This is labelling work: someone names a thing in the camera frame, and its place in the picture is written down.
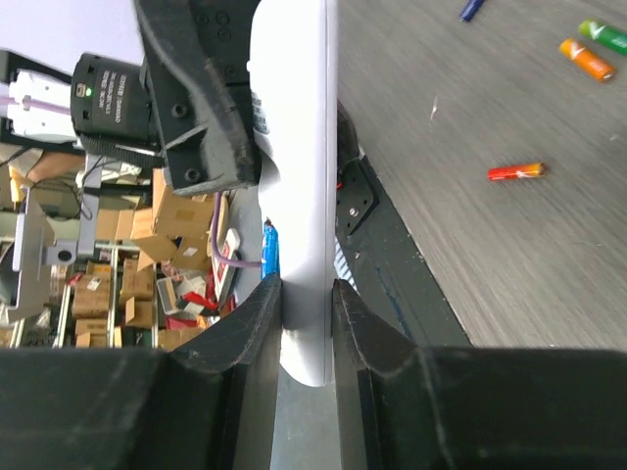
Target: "battery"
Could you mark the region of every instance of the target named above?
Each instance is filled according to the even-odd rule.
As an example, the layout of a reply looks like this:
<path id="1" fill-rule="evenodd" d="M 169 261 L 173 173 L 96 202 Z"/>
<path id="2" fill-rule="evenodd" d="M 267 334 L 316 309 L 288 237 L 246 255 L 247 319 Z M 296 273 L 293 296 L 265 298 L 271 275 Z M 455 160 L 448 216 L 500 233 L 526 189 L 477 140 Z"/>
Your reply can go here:
<path id="1" fill-rule="evenodd" d="M 599 20 L 585 20 L 579 32 L 612 51 L 627 56 L 627 33 Z"/>
<path id="2" fill-rule="evenodd" d="M 538 178 L 543 176 L 546 171 L 545 164 L 517 164 L 490 169 L 488 179 L 490 181 L 503 181 L 506 179 Z"/>
<path id="3" fill-rule="evenodd" d="M 485 0 L 468 0 L 468 3 L 466 3 L 466 6 L 463 7 L 463 10 L 461 10 L 459 14 L 459 20 L 466 23 L 470 22 L 479 11 L 484 1 Z"/>
<path id="4" fill-rule="evenodd" d="M 264 224 L 264 241 L 262 243 L 262 279 L 273 272 L 280 272 L 278 262 L 278 232 L 267 221 Z"/>
<path id="5" fill-rule="evenodd" d="M 559 51 L 596 80 L 605 83 L 616 75 L 616 69 L 575 39 L 566 39 Z"/>

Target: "black strap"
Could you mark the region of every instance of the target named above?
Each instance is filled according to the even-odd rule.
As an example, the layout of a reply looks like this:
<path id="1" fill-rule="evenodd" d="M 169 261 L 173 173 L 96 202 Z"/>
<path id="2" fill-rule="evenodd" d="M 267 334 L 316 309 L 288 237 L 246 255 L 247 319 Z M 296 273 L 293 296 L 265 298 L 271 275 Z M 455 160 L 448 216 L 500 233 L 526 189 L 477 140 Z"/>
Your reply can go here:
<path id="1" fill-rule="evenodd" d="M 114 142 L 106 139 L 94 138 L 81 134 L 80 144 L 88 154 L 102 155 L 125 164 L 139 166 L 142 169 L 163 168 L 165 166 L 165 160 L 163 157 L 140 154 L 139 152 L 121 149 Z"/>

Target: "red object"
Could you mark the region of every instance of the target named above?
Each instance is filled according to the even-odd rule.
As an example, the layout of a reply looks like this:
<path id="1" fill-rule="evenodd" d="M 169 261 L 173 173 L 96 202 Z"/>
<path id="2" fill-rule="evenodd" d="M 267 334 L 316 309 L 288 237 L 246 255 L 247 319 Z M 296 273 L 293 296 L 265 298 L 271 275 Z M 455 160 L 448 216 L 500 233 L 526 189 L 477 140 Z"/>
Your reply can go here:
<path id="1" fill-rule="evenodd" d="M 203 306 L 210 310 L 217 310 L 219 308 L 217 302 L 212 302 L 204 299 L 202 296 L 196 294 L 195 292 L 188 292 L 187 294 L 183 294 L 182 299 L 187 302 L 191 302 L 192 304 L 196 304 L 197 306 Z"/>
<path id="2" fill-rule="evenodd" d="M 197 326 L 196 320 L 182 320 L 166 316 L 166 328 L 169 330 L 180 330 L 182 328 L 194 328 Z"/>
<path id="3" fill-rule="evenodd" d="M 226 299 L 226 305 L 224 306 L 228 313 L 231 313 L 233 310 L 237 308 L 237 304 L 235 303 L 235 296 L 230 295 L 228 299 Z"/>
<path id="4" fill-rule="evenodd" d="M 205 299 L 217 304 L 216 279 L 214 278 L 214 267 L 209 266 L 207 273 L 207 287 L 205 288 Z"/>
<path id="5" fill-rule="evenodd" d="M 546 171 L 545 164 L 517 164 L 492 168 L 488 171 L 488 179 L 490 181 L 503 181 L 506 179 L 538 178 L 544 176 Z"/>
<path id="6" fill-rule="evenodd" d="M 68 285 L 70 287 L 74 287 L 76 283 L 80 280 L 80 278 L 83 276 L 83 274 L 84 272 L 78 272 L 77 274 L 72 276 L 70 279 L 68 279 Z"/>
<path id="7" fill-rule="evenodd" d="M 231 247 L 228 244 L 228 242 L 225 241 L 224 246 L 222 247 L 222 257 L 228 258 L 230 254 L 231 254 Z M 225 269 L 226 269 L 226 264 L 224 264 L 222 261 L 217 264 L 217 280 L 218 281 L 222 280 L 222 276 L 224 275 Z"/>

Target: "brown cardboard box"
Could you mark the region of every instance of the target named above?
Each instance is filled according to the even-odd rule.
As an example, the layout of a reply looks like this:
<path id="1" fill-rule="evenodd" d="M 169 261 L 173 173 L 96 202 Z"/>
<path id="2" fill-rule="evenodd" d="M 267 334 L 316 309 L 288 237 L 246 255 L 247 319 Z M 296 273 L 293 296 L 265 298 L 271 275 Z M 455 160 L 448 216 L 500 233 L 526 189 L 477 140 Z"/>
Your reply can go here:
<path id="1" fill-rule="evenodd" d="M 152 301 L 138 301 L 131 297 L 126 301 L 125 325 L 150 329 L 153 327 L 154 314 Z"/>
<path id="2" fill-rule="evenodd" d="M 98 211 L 96 240 L 116 242 L 130 239 L 135 211 Z"/>
<path id="3" fill-rule="evenodd" d="M 0 329 L 0 348 L 9 348 L 13 338 L 13 328 Z"/>
<path id="4" fill-rule="evenodd" d="M 141 250 L 137 267 L 140 271 L 153 263 L 167 260 L 181 269 L 209 268 L 206 255 L 208 234 L 205 232 L 199 237 L 183 237 L 177 247 L 168 236 L 154 234 L 151 209 L 135 213 L 131 239 Z"/>
<path id="5" fill-rule="evenodd" d="M 204 237 L 200 238 L 183 238 L 172 259 L 172 266 L 178 267 L 179 269 L 199 269 L 207 271 L 211 262 L 209 258 L 207 258 L 208 238 L 209 235 L 207 233 Z"/>
<path id="6" fill-rule="evenodd" d="M 131 297 L 139 301 L 152 301 L 155 295 L 155 270 L 152 266 L 138 270 L 137 259 L 125 259 L 121 277 L 120 304 Z"/>
<path id="7" fill-rule="evenodd" d="M 135 212 L 130 238 L 141 250 L 138 269 L 141 271 L 155 262 L 170 260 L 176 254 L 176 245 L 166 235 L 153 232 L 153 210 Z"/>
<path id="8" fill-rule="evenodd" d="M 84 274 L 74 286 L 74 318 L 106 318 L 109 313 L 111 281 Z"/>
<path id="9" fill-rule="evenodd" d="M 214 198 L 205 201 L 175 196 L 161 169 L 153 171 L 153 233 L 171 238 L 202 238 L 214 214 Z"/>
<path id="10" fill-rule="evenodd" d="M 107 335 L 96 335 L 94 333 L 82 333 L 76 336 L 77 348 L 106 348 Z"/>
<path id="11" fill-rule="evenodd" d="M 121 327 L 120 326 L 116 326 L 114 328 L 114 348 L 121 348 L 121 347 L 122 347 Z"/>
<path id="12" fill-rule="evenodd" d="M 94 335 L 107 334 L 107 318 L 89 318 L 77 320 L 74 332 L 77 336 L 83 333 L 93 333 Z"/>
<path id="13" fill-rule="evenodd" d="M 226 238 L 226 230 L 228 229 L 228 200 L 222 194 L 219 205 L 219 217 L 217 220 L 217 245 L 219 247 L 224 243 Z M 207 256 L 212 257 L 212 236 L 211 229 L 207 231 Z"/>
<path id="14" fill-rule="evenodd" d="M 180 328 L 178 330 L 160 330 L 159 348 L 172 351 L 188 341 L 193 340 L 203 331 L 203 328 Z"/>
<path id="15" fill-rule="evenodd" d="M 111 279 L 111 265 L 102 262 L 87 262 L 87 274 L 100 277 L 102 279 Z"/>

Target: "blue pen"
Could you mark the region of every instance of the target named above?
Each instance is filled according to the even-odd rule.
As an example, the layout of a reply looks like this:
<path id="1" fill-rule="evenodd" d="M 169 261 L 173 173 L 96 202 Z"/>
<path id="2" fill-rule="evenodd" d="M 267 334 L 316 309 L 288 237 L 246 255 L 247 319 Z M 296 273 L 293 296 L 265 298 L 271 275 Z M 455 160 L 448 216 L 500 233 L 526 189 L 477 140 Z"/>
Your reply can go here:
<path id="1" fill-rule="evenodd" d="M 463 10 L 461 10 L 459 20 L 467 23 L 472 20 L 472 17 L 479 11 L 484 1 L 485 0 L 469 0 L 466 6 L 463 7 Z"/>
<path id="2" fill-rule="evenodd" d="M 264 241 L 262 244 L 262 279 L 273 272 L 279 272 L 278 232 L 267 221 L 264 224 Z"/>

